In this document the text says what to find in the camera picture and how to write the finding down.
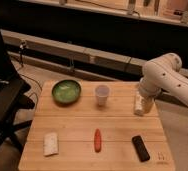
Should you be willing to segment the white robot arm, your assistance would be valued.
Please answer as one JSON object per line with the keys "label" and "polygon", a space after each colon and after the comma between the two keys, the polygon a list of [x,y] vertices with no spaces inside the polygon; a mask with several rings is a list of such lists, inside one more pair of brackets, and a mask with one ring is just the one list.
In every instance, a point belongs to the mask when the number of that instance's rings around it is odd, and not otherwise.
{"label": "white robot arm", "polygon": [[188,78],[179,73],[181,67],[182,60],[175,53],[147,61],[142,67],[143,77],[138,86],[140,95],[149,99],[164,89],[188,106]]}

